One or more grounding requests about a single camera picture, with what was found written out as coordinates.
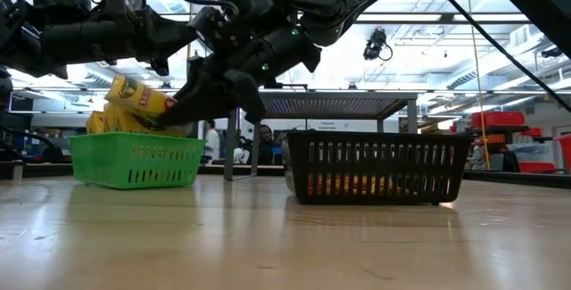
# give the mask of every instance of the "wooden table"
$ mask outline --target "wooden table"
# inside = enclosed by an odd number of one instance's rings
[[[306,207],[282,178],[0,186],[0,289],[568,289],[571,191],[465,181],[445,206]]]

